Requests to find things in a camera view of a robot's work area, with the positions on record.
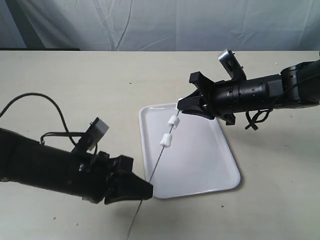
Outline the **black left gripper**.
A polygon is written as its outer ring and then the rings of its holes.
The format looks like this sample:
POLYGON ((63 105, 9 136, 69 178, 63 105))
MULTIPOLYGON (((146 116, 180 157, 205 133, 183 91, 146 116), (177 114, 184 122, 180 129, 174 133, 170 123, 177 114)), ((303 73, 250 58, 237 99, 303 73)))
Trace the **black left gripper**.
POLYGON ((110 158, 107 153, 99 152, 93 160, 79 165, 75 177, 68 183, 68 194, 94 204, 103 201, 105 205, 150 199, 153 185, 132 170, 131 157, 110 158))

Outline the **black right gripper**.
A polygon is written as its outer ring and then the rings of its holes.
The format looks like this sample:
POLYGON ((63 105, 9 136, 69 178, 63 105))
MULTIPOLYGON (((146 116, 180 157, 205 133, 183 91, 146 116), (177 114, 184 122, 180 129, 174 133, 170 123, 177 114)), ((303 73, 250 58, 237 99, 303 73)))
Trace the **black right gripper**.
POLYGON ((179 110, 186 115, 208 120, 218 118, 226 125, 236 123, 236 103, 239 101, 239 87, 229 81, 213 82, 201 72, 190 75, 189 82, 196 87, 190 95, 181 98, 179 110))

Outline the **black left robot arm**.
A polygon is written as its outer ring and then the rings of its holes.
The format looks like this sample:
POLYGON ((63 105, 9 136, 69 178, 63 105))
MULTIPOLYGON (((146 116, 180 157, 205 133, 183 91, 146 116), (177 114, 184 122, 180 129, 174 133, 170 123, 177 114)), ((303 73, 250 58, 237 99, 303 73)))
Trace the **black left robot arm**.
POLYGON ((135 175, 133 158, 68 152, 0 130, 0 180, 81 197, 93 204, 148 200, 153 185, 135 175))

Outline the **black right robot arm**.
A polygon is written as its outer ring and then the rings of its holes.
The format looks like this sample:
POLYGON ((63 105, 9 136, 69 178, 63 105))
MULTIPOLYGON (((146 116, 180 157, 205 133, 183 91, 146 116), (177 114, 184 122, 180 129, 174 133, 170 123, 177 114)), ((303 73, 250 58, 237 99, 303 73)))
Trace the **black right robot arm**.
POLYGON ((301 62, 273 74, 247 79, 237 60, 224 62, 231 79, 214 82, 194 72, 189 83, 196 87, 180 99, 177 109, 183 114, 218 118, 226 125, 236 123, 236 113, 245 113, 247 128, 257 130, 259 115, 274 109, 296 109, 320 104, 320 62, 301 62))

